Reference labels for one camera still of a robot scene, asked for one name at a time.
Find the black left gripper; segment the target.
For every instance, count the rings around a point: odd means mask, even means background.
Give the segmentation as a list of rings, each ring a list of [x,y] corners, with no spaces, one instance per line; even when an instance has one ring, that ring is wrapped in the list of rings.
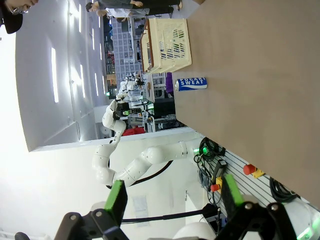
[[[115,103],[115,107],[112,115],[114,120],[121,119],[121,117],[123,116],[123,111],[125,110],[124,107],[125,107],[124,103],[118,103],[118,102]]]

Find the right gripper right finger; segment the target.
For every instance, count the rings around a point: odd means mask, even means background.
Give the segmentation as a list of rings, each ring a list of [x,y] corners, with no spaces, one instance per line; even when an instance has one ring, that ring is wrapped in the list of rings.
[[[217,240],[243,240],[248,232],[260,240],[296,240],[297,235],[283,204],[272,202],[266,207],[245,200],[231,174],[222,177],[221,198],[227,223]]]

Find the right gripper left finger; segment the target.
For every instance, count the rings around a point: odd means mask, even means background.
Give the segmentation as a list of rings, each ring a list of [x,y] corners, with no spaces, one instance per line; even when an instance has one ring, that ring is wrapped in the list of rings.
[[[68,212],[63,217],[55,235],[56,240],[127,240],[121,230],[128,195],[123,180],[111,187],[103,208],[91,210],[82,216]]]

